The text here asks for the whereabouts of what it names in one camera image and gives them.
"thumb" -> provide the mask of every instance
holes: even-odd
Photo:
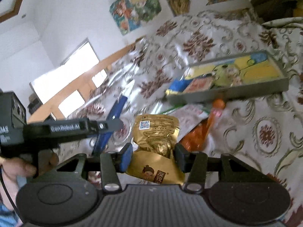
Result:
[[[3,162],[3,170],[11,179],[16,180],[17,176],[31,177],[36,174],[37,169],[20,158],[12,158]]]

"patterned bedsheet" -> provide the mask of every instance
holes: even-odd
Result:
[[[128,97],[121,119],[124,128],[115,132],[108,150],[119,150],[131,139],[135,116],[159,113],[170,108],[165,90],[197,61],[267,49],[282,60],[290,78],[288,92],[235,100],[227,103],[224,118],[213,129],[206,153],[219,157],[228,152],[280,182],[290,193],[287,226],[303,226],[303,46],[302,18],[259,25],[248,12],[203,11],[197,16],[179,16],[145,37],[112,65],[105,82],[91,94],[91,100],[70,118],[88,116],[104,120],[114,101]],[[90,153],[88,141],[62,146],[60,159],[79,152]],[[142,183],[120,175],[124,183]],[[207,186],[217,180],[207,176]]]

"black cable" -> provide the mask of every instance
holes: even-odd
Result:
[[[4,183],[4,180],[3,180],[3,176],[2,176],[2,168],[3,168],[2,165],[0,165],[0,181],[1,181],[2,187],[3,187],[3,189],[4,189],[5,193],[6,193],[7,198],[9,199],[9,202],[13,206],[15,213],[18,215],[18,217],[21,219],[21,221],[23,223],[25,223],[23,217],[21,217],[21,214],[20,214],[19,210],[17,209],[15,203],[13,202],[11,196],[9,195],[9,192],[7,191],[7,188],[5,186],[5,183]]]

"bed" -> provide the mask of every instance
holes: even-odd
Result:
[[[86,104],[69,118],[104,120],[121,94],[128,97],[121,114],[124,128],[115,132],[109,150],[119,150],[131,139],[134,117],[159,113],[171,106],[165,90],[186,66],[197,61],[266,49],[284,63],[289,91],[227,103],[224,119],[213,129],[207,154],[227,152],[281,183],[291,195],[287,226],[303,226],[303,46],[302,18],[288,18],[259,25],[248,10],[234,13],[203,11],[167,21],[153,35],[144,37],[109,58],[60,91],[40,107],[30,122],[42,121],[50,113],[63,118],[58,105],[79,90]],[[96,89],[91,77],[110,66],[105,82]],[[89,141],[64,145],[58,151],[63,161],[79,152],[90,153]],[[142,180],[120,175],[125,183]],[[207,176],[207,187],[217,175]]]

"blue sleeve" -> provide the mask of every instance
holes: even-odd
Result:
[[[15,227],[18,216],[14,211],[10,211],[0,202],[0,227]]]

